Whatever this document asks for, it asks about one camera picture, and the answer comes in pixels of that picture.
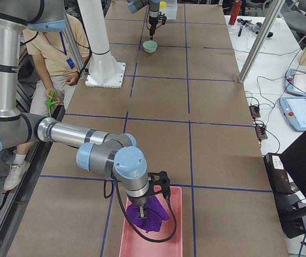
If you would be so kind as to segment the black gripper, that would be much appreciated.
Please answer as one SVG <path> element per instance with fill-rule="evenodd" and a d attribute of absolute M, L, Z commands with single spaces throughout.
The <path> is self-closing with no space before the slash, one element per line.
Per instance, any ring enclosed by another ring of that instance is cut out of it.
<path fill-rule="evenodd" d="M 144 195 L 140 197 L 133 197 L 128 195 L 131 204 L 127 207 L 128 210 L 136 210 L 139 212 L 139 219 L 147 218 L 148 202 L 151 196 Z"/>
<path fill-rule="evenodd" d="M 156 26 L 158 25 L 158 21 L 159 21 L 159 16 L 157 17 L 152 17 L 152 16 L 149 16 L 149 24 L 150 24 L 150 37 L 153 37 L 154 34 L 155 34 L 155 31 L 156 31 Z"/>

